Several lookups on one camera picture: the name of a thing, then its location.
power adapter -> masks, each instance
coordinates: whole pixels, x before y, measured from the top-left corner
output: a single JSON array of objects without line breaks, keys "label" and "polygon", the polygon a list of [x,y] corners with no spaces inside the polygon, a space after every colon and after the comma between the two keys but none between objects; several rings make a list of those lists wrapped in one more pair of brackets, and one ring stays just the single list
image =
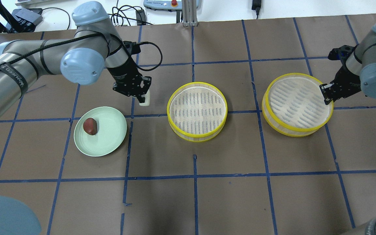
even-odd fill
[{"label": "power adapter", "polygon": [[137,25],[146,25],[146,15],[144,9],[136,10]]},{"label": "power adapter", "polygon": [[256,11],[256,19],[262,7],[262,0],[252,0],[252,10]]}]

blue tape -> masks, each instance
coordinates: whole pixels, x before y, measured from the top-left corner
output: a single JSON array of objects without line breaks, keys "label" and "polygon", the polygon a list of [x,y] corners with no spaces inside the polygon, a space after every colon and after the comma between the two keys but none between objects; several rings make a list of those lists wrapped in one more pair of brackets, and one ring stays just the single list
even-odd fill
[{"label": "blue tape", "polygon": [[292,19],[294,20],[295,30],[297,30],[298,39],[300,39],[301,48],[303,49],[303,54],[304,54],[304,58],[305,58],[305,62],[307,64],[309,74],[310,74],[310,76],[313,76],[313,73],[311,72],[311,68],[310,68],[310,63],[308,62],[306,49],[304,48],[303,39],[301,38],[300,30],[298,29],[297,21],[295,20],[295,17],[292,18]]},{"label": "blue tape", "polygon": [[376,109],[376,106],[355,106],[355,107],[334,107],[334,110],[349,110],[349,109]]},{"label": "blue tape", "polygon": [[22,104],[22,102],[23,102],[23,98],[24,98],[23,96],[20,98],[20,102],[18,103],[17,110],[15,111],[14,120],[12,121],[11,129],[9,130],[8,137],[7,137],[7,141],[6,141],[6,144],[5,144],[5,146],[4,146],[3,153],[2,153],[2,155],[1,155],[1,159],[0,159],[0,169],[1,169],[1,166],[2,166],[3,161],[4,161],[4,156],[5,156],[5,153],[6,153],[6,151],[7,151],[7,147],[8,147],[8,144],[9,144],[9,139],[11,138],[12,130],[14,129],[15,121],[16,121],[16,119],[17,119],[18,112],[20,111],[20,107],[21,107],[21,104]]},{"label": "blue tape", "polygon": [[[139,28],[139,38],[137,39],[137,42],[140,42],[142,40],[142,27],[143,26],[140,25],[140,28]],[[139,65],[139,57],[140,57],[140,53],[136,55],[136,64],[137,65]]]},{"label": "blue tape", "polygon": [[257,113],[256,110],[240,110],[240,111],[229,111],[228,113],[233,114],[233,113]]},{"label": "blue tape", "polygon": [[127,203],[127,184],[128,184],[128,177],[129,177],[129,168],[130,168],[130,153],[132,148],[132,132],[133,132],[133,121],[130,122],[130,133],[129,133],[129,145],[127,147],[127,161],[126,161],[126,173],[125,173],[125,180],[124,180],[124,189],[123,189],[123,203]]},{"label": "blue tape", "polygon": [[76,104],[78,103],[78,97],[79,97],[80,87],[81,87],[81,85],[78,84],[78,86],[76,88],[76,94],[75,94],[75,100],[74,100],[74,103],[73,103],[72,115],[70,116],[70,120],[69,120],[70,124],[69,124],[68,135],[67,135],[66,143],[65,143],[65,150],[64,150],[64,153],[63,153],[63,157],[62,157],[62,163],[60,165],[60,170],[59,170],[59,176],[58,176],[58,180],[57,180],[57,184],[56,184],[55,195],[53,197],[52,210],[50,212],[49,224],[48,224],[48,227],[47,227],[47,235],[50,235],[50,230],[51,230],[52,221],[53,221],[53,214],[54,214],[55,207],[56,207],[57,196],[58,196],[58,192],[59,192],[60,183],[61,183],[61,180],[62,180],[63,168],[64,168],[64,165],[65,165],[65,156],[66,156],[66,153],[67,153],[67,150],[68,150],[68,145],[69,145],[69,139],[70,139],[70,136],[71,136],[73,119],[75,118]]},{"label": "blue tape", "polygon": [[167,116],[166,113],[159,113],[159,114],[140,114],[140,115],[134,115],[134,118],[150,118],[150,117],[165,117]]},{"label": "blue tape", "polygon": [[1,122],[13,122],[14,120],[0,120],[0,123]]},{"label": "blue tape", "polygon": [[194,60],[194,27],[191,27],[191,49],[192,49],[192,82],[195,82],[195,60]]},{"label": "blue tape", "polygon": [[[244,25],[244,20],[242,20],[242,27],[243,27],[244,38],[245,38],[245,41],[246,41],[247,55],[248,55],[248,58],[249,58],[250,76],[251,76],[251,79],[252,79],[252,89],[253,89],[253,94],[254,94],[254,99],[255,99],[256,110],[259,110],[258,101],[256,99],[255,78],[254,78],[254,75],[253,75],[252,60],[251,60],[249,42],[248,42],[248,39],[247,39],[247,33],[246,33],[246,27]],[[265,173],[266,173],[266,177],[267,177],[268,194],[269,194],[269,200],[270,200],[272,222],[273,222],[273,225],[274,225],[274,234],[278,235],[278,229],[277,229],[277,226],[276,226],[276,218],[275,218],[275,210],[274,210],[274,200],[273,200],[273,197],[272,197],[270,172],[269,172],[269,167],[268,167],[268,159],[267,159],[266,149],[265,149],[265,140],[264,140],[264,134],[263,134],[263,130],[262,130],[262,123],[261,123],[261,116],[260,116],[259,113],[257,113],[257,116],[258,116],[258,125],[259,125],[259,133],[260,133],[260,137],[261,137],[262,151],[263,151],[263,155],[264,155]]]},{"label": "blue tape", "polygon": [[376,173],[376,170],[352,170],[352,171],[340,171],[341,174],[369,174]]},{"label": "blue tape", "polygon": [[353,31],[351,22],[349,21],[349,17],[347,15],[345,15],[345,18],[346,18],[346,21],[348,22],[349,29],[351,30],[352,36],[355,39],[356,44],[359,44],[358,39],[356,38],[355,32]]},{"label": "blue tape", "polygon": [[313,56],[313,57],[308,57],[308,59],[324,59],[328,58],[327,56]]},{"label": "blue tape", "polygon": [[0,183],[41,183],[41,182],[57,182],[57,179],[0,180]]},{"label": "blue tape", "polygon": [[28,90],[28,91],[26,92],[26,94],[29,93],[29,92],[35,91],[35,90],[37,90],[37,89],[40,89],[40,88],[42,88],[42,87],[44,87],[44,86],[46,86],[46,84],[43,85],[43,86],[39,86],[39,87],[37,87],[37,88],[34,88],[34,89],[31,89],[31,90]]},{"label": "blue tape", "polygon": [[311,176],[311,175],[333,175],[337,171],[309,171],[309,172],[280,172],[270,173],[271,176]]},{"label": "blue tape", "polygon": [[17,119],[15,122],[48,122],[48,121],[70,121],[69,117],[61,118],[38,118],[38,119]]},{"label": "blue tape", "polygon": [[123,235],[123,231],[124,231],[124,213],[121,213],[120,235]]},{"label": "blue tape", "polygon": [[[188,65],[192,63],[173,63],[173,64],[161,64],[160,66],[178,66],[178,65]],[[153,67],[156,66],[156,64],[144,64],[144,65],[139,65],[139,67]]]},{"label": "blue tape", "polygon": [[158,177],[129,177],[129,180],[172,180],[172,179],[192,179],[194,175],[175,175]]},{"label": "blue tape", "polygon": [[91,182],[91,181],[118,181],[126,180],[125,177],[101,177],[101,178],[76,178],[76,179],[61,179],[61,182]]},{"label": "blue tape", "polygon": [[62,178],[64,163],[65,163],[65,158],[62,158],[62,163],[61,163],[61,166],[60,166],[59,176],[58,176],[57,184],[56,184],[55,195],[53,197],[52,210],[50,211],[49,224],[48,224],[48,227],[47,227],[47,235],[50,235],[50,230],[51,230],[51,227],[52,227],[53,215],[54,215],[54,212],[55,212],[57,195],[58,195],[58,192],[59,192],[59,187],[60,187],[60,182],[61,182],[61,178]]},{"label": "blue tape", "polygon": [[330,131],[329,131],[327,124],[325,125],[325,129],[326,129],[326,133],[327,133],[327,138],[329,140],[330,149],[332,151],[333,160],[334,160],[335,165],[336,165],[337,175],[339,177],[340,187],[342,188],[343,198],[345,199],[345,204],[346,204],[346,209],[348,210],[349,219],[351,221],[352,228],[355,228],[355,222],[353,220],[351,207],[349,205],[348,195],[346,194],[345,184],[343,183],[342,174],[340,173],[339,163],[336,161],[336,152],[335,152],[335,149],[333,147],[332,137],[330,136]]},{"label": "blue tape", "polygon": [[131,110],[130,118],[134,119],[134,97],[132,97],[132,110]]},{"label": "blue tape", "polygon": [[198,229],[198,187],[197,187],[197,155],[194,154],[194,217],[195,217],[195,235],[199,234]]},{"label": "blue tape", "polygon": [[265,177],[266,173],[248,173],[248,174],[202,174],[197,178],[228,178],[228,177]]}]

black cable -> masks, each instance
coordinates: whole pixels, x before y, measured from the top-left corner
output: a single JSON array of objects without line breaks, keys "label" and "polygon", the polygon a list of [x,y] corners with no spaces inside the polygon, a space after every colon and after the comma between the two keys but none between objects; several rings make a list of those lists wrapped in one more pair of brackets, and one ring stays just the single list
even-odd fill
[{"label": "black cable", "polygon": [[179,19],[179,18],[180,18],[180,15],[181,15],[181,11],[177,10],[177,11],[176,11],[176,23],[181,22],[181,20]]},{"label": "black cable", "polygon": [[111,36],[112,36],[114,39],[116,39],[116,40],[121,44],[121,46],[124,48],[124,51],[126,52],[127,56],[133,61],[133,63],[136,65],[136,67],[137,67],[138,69],[140,69],[140,70],[142,70],[142,71],[152,71],[152,70],[155,70],[156,68],[158,68],[158,67],[162,64],[162,60],[163,60],[163,54],[162,54],[162,51],[161,51],[161,49],[159,48],[159,46],[156,45],[156,44],[154,44],[153,42],[140,42],[140,43],[137,43],[137,44],[139,44],[139,45],[146,45],[146,44],[154,45],[154,46],[158,49],[159,54],[161,55],[161,61],[159,61],[159,63],[158,63],[157,65],[155,65],[154,67],[152,67],[152,68],[150,68],[150,69],[143,69],[143,68],[140,68],[140,67],[136,64],[136,62],[134,62],[132,56],[131,56],[130,53],[127,51],[126,46],[124,45],[123,41],[122,41],[119,37],[115,36],[114,34],[111,34]]},{"label": "black cable", "polygon": [[66,41],[61,41],[61,42],[57,42],[57,43],[53,43],[53,44],[50,44],[50,45],[46,45],[46,46],[43,46],[41,48],[38,48],[38,49],[35,49],[35,50],[32,50],[31,52],[28,52],[20,57],[17,57],[11,61],[8,61],[7,63],[9,64],[14,64],[24,58],[27,58],[37,52],[40,52],[40,51],[43,51],[43,50],[46,50],[46,49],[49,49],[49,48],[52,48],[52,47],[55,47],[55,46],[61,46],[61,45],[65,45],[65,44],[68,44],[68,43],[73,43],[73,42],[76,42],[76,41],[79,41],[79,40],[84,40],[84,39],[88,39],[88,38],[92,38],[92,37],[96,37],[96,36],[103,36],[102,33],[93,33],[93,34],[88,34],[88,35],[85,35],[85,36],[82,36],[82,37],[79,37],[79,38],[75,38],[75,39],[70,39],[70,40],[66,40]]},{"label": "black cable", "polygon": [[[111,12],[113,14],[114,14],[114,8],[117,9],[117,14],[116,14],[116,16],[117,16],[117,23],[118,23],[118,16],[121,17],[120,12],[122,12],[123,15],[127,18],[126,14],[123,11],[121,11],[119,8],[117,8],[117,7],[112,7]],[[124,18],[122,18],[122,22],[121,22],[121,26],[123,26],[123,25],[124,25]]]},{"label": "black cable", "polygon": [[66,30],[69,29],[69,27],[71,26],[71,16],[69,15],[69,13],[67,11],[65,11],[64,9],[61,9],[61,8],[45,8],[45,9],[59,9],[59,10],[66,12],[66,14],[68,15],[68,19],[69,19],[68,27],[66,28]]},{"label": "black cable", "polygon": [[119,10],[123,11],[123,10],[121,10],[123,7],[128,7],[128,9],[134,9],[136,11],[136,13],[139,14],[140,19],[143,19],[142,14],[137,11],[136,7],[130,6],[130,5],[123,5],[123,6],[120,6]]},{"label": "black cable", "polygon": [[149,23],[149,22],[146,22],[146,21],[140,21],[140,20],[137,20],[137,19],[133,19],[133,18],[128,18],[129,20],[132,20],[132,21],[137,21],[137,22],[141,22],[141,23],[146,23],[148,25],[153,25],[152,23]]},{"label": "black cable", "polygon": [[14,31],[14,28],[12,27],[12,23],[11,23],[9,17],[7,16],[7,14],[6,14],[6,12],[5,12],[4,10],[3,10],[3,13],[4,13],[5,17],[7,18],[7,23],[8,23],[9,26],[11,27],[9,30],[5,27],[6,30],[7,30],[7,33],[15,32],[15,31]]}]

electrical cord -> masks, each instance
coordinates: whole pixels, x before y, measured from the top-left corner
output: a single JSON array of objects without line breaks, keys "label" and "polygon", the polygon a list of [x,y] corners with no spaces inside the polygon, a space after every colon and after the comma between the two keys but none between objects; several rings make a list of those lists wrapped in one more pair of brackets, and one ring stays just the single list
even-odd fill
[{"label": "electrical cord", "polygon": [[[113,15],[116,15],[116,21],[117,21],[117,24],[118,24],[118,17],[121,17],[121,15],[120,15],[121,10],[117,7],[112,7],[111,12],[112,12]],[[124,17],[127,18],[126,14],[124,12],[121,12],[121,13],[124,15]],[[122,19],[122,22],[121,22],[121,26],[123,26],[123,25],[124,25],[124,18]]]},{"label": "electrical cord", "polygon": [[150,68],[150,69],[144,69],[144,68],[140,68],[140,67],[136,64],[136,62],[134,62],[132,56],[131,56],[130,53],[127,51],[126,46],[124,45],[123,41],[122,41],[119,37],[117,37],[117,36],[115,36],[115,35],[113,35],[113,34],[111,34],[111,36],[112,36],[114,39],[116,39],[116,40],[121,44],[121,46],[124,48],[124,51],[126,52],[127,56],[133,61],[133,63],[136,65],[136,67],[137,67],[138,69],[140,69],[140,70],[142,70],[142,71],[152,71],[152,70],[155,70],[156,68],[158,68],[158,67],[162,64],[162,60],[163,60],[163,54],[162,54],[162,51],[161,51],[161,49],[159,48],[159,46],[156,45],[156,44],[154,44],[153,42],[140,42],[140,43],[137,43],[137,44],[139,44],[139,45],[146,45],[146,44],[154,45],[154,46],[158,49],[159,54],[161,55],[161,60],[159,61],[159,63],[158,63],[157,65],[155,65],[154,67],[152,67],[152,68]]},{"label": "electrical cord", "polygon": [[45,9],[59,9],[59,10],[64,11],[64,12],[68,15],[68,18],[69,18],[68,27],[66,28],[66,30],[69,29],[69,27],[71,26],[71,16],[69,15],[69,13],[68,13],[67,11],[65,11],[64,9],[61,9],[61,8],[45,8]]},{"label": "electrical cord", "polygon": [[53,44],[49,44],[49,45],[46,45],[46,46],[43,46],[41,48],[38,48],[38,49],[35,49],[35,50],[32,50],[31,52],[28,52],[20,57],[17,57],[11,61],[8,61],[7,63],[9,64],[14,64],[24,58],[27,58],[37,52],[40,52],[40,51],[43,51],[43,50],[46,50],[46,49],[49,49],[49,48],[52,48],[52,47],[55,47],[55,46],[61,46],[61,45],[65,45],[65,44],[68,44],[68,43],[73,43],[73,42],[76,42],[76,41],[79,41],[79,40],[84,40],[84,39],[88,39],[88,38],[92,38],[92,37],[97,37],[97,36],[102,36],[104,37],[104,35],[102,33],[93,33],[93,34],[88,34],[88,35],[85,35],[85,36],[82,36],[82,37],[79,37],[79,38],[75,38],[75,39],[70,39],[70,40],[66,40],[66,41],[61,41],[61,42],[57,42],[57,43],[53,43]]},{"label": "electrical cord", "polygon": [[146,22],[146,21],[143,21],[143,20],[137,20],[137,19],[129,18],[129,17],[127,17],[126,14],[124,13],[124,11],[126,11],[126,10],[134,9],[134,10],[136,11],[136,14],[139,14],[140,19],[143,19],[142,14],[141,14],[140,12],[138,12],[138,10],[137,10],[136,8],[139,8],[140,10],[143,9],[141,6],[130,6],[130,5],[123,5],[123,6],[118,7],[118,1],[117,1],[116,6],[115,6],[115,7],[112,7],[112,9],[111,9],[112,14],[109,14],[109,15],[112,15],[113,17],[114,17],[114,16],[116,17],[115,21],[116,21],[117,24],[119,23],[118,18],[121,17],[121,19],[122,19],[121,26],[124,25],[124,19],[127,19],[127,22],[128,22],[128,24],[129,24],[129,26],[131,26],[129,20],[133,20],[133,21],[136,21],[136,22],[140,22],[140,23],[142,23],[142,24],[149,24],[149,25],[152,25],[151,23]]},{"label": "electrical cord", "polygon": [[6,12],[5,11],[3,11],[4,12],[4,15],[5,15],[5,17],[7,18],[7,23],[10,25],[10,29],[8,30],[6,27],[6,31],[7,31],[7,33],[13,33],[14,32],[14,29],[12,28],[12,23],[11,23],[11,21],[10,21],[10,19],[8,18],[8,16],[7,16],[7,14],[6,14]]},{"label": "electrical cord", "polygon": [[[109,14],[111,15],[111,21],[113,21],[113,16],[117,16],[116,13],[113,15],[113,14]],[[152,23],[149,23],[149,22],[146,22],[146,21],[140,21],[140,20],[137,20],[137,19],[133,19],[133,18],[128,18],[129,20],[132,20],[132,21],[137,21],[137,22],[141,22],[141,23],[145,23],[145,24],[148,24],[148,25],[153,25]]]}]

